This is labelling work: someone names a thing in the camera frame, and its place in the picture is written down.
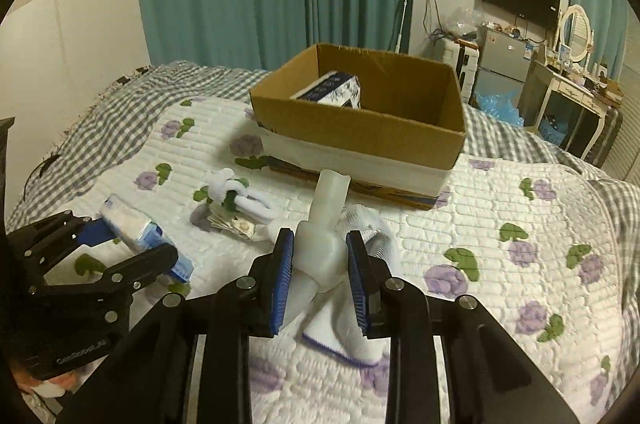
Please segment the person's left hand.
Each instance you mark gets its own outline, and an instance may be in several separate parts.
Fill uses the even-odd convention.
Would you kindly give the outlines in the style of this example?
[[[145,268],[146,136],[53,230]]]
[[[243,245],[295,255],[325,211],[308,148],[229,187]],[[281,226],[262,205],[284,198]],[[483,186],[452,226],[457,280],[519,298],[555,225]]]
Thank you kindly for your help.
[[[62,397],[66,392],[71,392],[79,381],[76,371],[67,372],[55,378],[40,381],[16,363],[12,364],[11,372],[21,392],[36,394],[42,398]]]

